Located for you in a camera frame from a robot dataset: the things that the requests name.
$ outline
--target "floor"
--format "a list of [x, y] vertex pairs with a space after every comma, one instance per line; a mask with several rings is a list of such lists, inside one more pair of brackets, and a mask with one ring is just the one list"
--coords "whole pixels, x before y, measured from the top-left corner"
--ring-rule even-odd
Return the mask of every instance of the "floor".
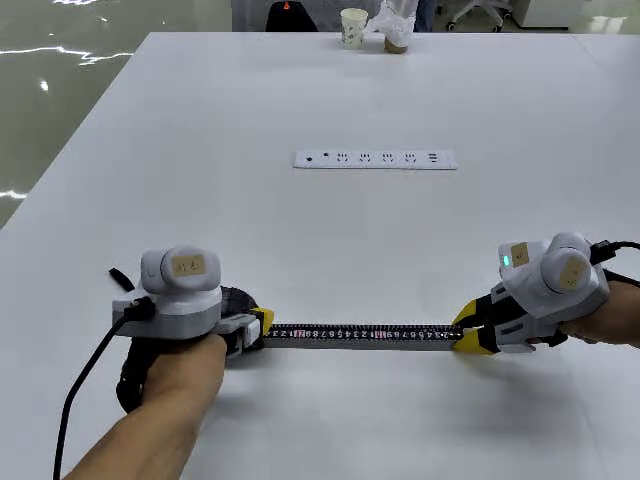
[[[491, 26], [476, 11], [456, 30]], [[0, 228], [149, 32], [230, 29], [227, 0], [3, 0]], [[640, 0], [590, 0], [570, 31], [640, 34]]]

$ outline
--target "chair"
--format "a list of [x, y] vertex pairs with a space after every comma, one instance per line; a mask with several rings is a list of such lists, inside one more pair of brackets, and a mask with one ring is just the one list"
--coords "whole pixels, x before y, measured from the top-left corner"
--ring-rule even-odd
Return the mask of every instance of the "chair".
[[[450, 32], [455, 30], [456, 22], [476, 7], [481, 7], [496, 21], [496, 24], [493, 27], [494, 32], [501, 32], [503, 20], [511, 16], [512, 8], [511, 5], [509, 5], [508, 0], [470, 0], [464, 7], [462, 7], [462, 9], [451, 17], [451, 20], [447, 23], [447, 30]], [[500, 15], [498, 9], [506, 11], [504, 17]]]

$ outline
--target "power strip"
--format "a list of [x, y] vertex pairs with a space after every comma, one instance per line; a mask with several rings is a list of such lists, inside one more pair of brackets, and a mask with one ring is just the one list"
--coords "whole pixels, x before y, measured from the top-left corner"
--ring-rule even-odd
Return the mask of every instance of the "power strip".
[[393, 168], [456, 170], [451, 150], [299, 150], [296, 168]]

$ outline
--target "label sticker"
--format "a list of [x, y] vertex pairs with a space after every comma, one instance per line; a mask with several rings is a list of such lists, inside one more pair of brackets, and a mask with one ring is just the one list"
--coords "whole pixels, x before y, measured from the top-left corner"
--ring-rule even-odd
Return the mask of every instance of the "label sticker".
[[582, 278], [586, 264], [577, 257], [571, 257], [560, 274], [560, 285], [568, 290], [575, 290]]
[[171, 258], [171, 271], [176, 277], [204, 275], [207, 269], [203, 255], [182, 255]]
[[529, 249], [526, 243], [518, 243], [511, 247], [511, 261], [514, 267], [529, 263]]

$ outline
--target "hand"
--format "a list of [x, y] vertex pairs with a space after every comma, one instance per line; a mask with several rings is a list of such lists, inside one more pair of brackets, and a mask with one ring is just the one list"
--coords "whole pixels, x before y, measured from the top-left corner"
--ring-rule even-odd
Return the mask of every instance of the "hand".
[[560, 329], [588, 343], [640, 345], [640, 288], [609, 282], [609, 300], [591, 315], [560, 325]]
[[175, 396], [181, 406], [204, 414], [222, 384], [226, 351], [222, 337], [212, 334], [159, 355], [147, 374], [142, 404]]

